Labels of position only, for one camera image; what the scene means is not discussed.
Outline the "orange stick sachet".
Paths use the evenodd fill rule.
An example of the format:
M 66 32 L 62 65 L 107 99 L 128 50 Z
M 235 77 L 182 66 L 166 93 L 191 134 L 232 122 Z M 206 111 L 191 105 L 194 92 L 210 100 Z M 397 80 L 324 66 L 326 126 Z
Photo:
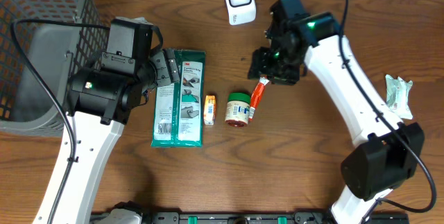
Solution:
M 270 82 L 270 80 L 266 76 L 262 76 L 259 78 L 259 82 L 253 90 L 251 100 L 250 100 L 250 111 L 248 115 L 248 121 L 251 122 L 253 120 L 255 110 L 258 108 L 259 103 L 263 97 L 263 93 L 265 90 L 265 86 Z

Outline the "green 3M cloth package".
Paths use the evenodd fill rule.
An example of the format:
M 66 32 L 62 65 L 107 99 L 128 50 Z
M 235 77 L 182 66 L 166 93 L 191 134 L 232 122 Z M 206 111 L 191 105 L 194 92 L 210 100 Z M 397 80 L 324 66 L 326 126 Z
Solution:
M 151 146 L 201 147 L 205 52 L 165 49 L 163 54 L 153 61 L 163 61 L 173 82 L 156 89 Z

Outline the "small orange white box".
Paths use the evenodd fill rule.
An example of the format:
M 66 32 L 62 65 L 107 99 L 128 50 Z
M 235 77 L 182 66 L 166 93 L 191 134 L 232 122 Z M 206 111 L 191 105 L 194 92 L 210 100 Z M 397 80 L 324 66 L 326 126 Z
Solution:
M 216 97 L 214 95 L 207 95 L 205 97 L 203 121 L 205 125 L 214 125 L 216 118 Z

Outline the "white teal wipes packet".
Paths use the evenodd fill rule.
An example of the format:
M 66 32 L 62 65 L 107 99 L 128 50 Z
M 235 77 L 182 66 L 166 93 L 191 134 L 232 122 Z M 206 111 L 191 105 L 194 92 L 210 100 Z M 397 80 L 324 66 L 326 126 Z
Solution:
M 394 78 L 388 74 L 386 80 L 386 104 L 389 109 L 402 119 L 412 120 L 413 115 L 409 107 L 409 92 L 413 81 L 405 81 L 401 77 Z

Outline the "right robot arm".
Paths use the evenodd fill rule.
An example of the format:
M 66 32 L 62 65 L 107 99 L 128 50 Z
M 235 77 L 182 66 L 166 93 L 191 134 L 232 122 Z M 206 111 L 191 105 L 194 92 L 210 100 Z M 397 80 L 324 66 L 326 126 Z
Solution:
M 331 13 L 310 15 L 301 0 L 278 0 L 270 13 L 270 45 L 254 51 L 248 78 L 295 85 L 311 71 L 320 80 L 355 148 L 341 163 L 345 188 L 330 208 L 330 222 L 365 223 L 382 198 L 414 175 L 424 132 L 390 111 Z

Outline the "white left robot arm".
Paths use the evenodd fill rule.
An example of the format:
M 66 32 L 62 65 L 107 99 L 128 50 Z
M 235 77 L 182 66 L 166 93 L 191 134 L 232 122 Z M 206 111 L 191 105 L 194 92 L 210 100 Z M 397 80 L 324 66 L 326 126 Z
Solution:
M 88 223 L 107 160 L 148 92 L 180 79 L 171 49 L 144 18 L 112 20 L 108 44 L 67 82 L 65 127 L 35 223 Z

